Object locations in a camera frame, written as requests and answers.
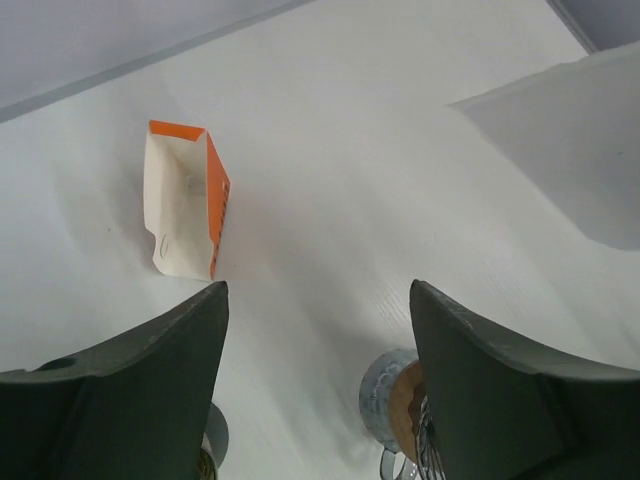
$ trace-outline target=metal wire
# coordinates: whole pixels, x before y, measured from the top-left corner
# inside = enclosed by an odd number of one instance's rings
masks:
[[[429,400],[425,396],[420,406],[420,424],[416,435],[418,473],[422,480],[446,480],[442,461],[435,443],[435,428],[431,418]]]

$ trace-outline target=white floor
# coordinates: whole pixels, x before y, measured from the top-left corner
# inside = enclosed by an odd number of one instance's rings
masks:
[[[596,287],[637,278],[638,254],[581,236],[445,107],[581,56],[544,0],[318,0],[0,125],[0,369],[88,347],[202,287],[151,263],[150,118],[208,127],[233,182],[217,274],[231,289],[223,478],[376,478],[358,384],[413,344],[414,278],[632,366],[640,352],[619,341],[634,335],[612,325],[640,311],[633,284]]]

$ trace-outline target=orange and white paper box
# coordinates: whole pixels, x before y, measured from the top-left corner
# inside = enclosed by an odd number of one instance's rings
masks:
[[[211,280],[231,182],[206,129],[152,120],[144,158],[144,223],[165,275]]]

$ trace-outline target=white wall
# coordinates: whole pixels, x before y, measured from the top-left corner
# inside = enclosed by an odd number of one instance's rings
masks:
[[[291,0],[2,0],[0,108]]]

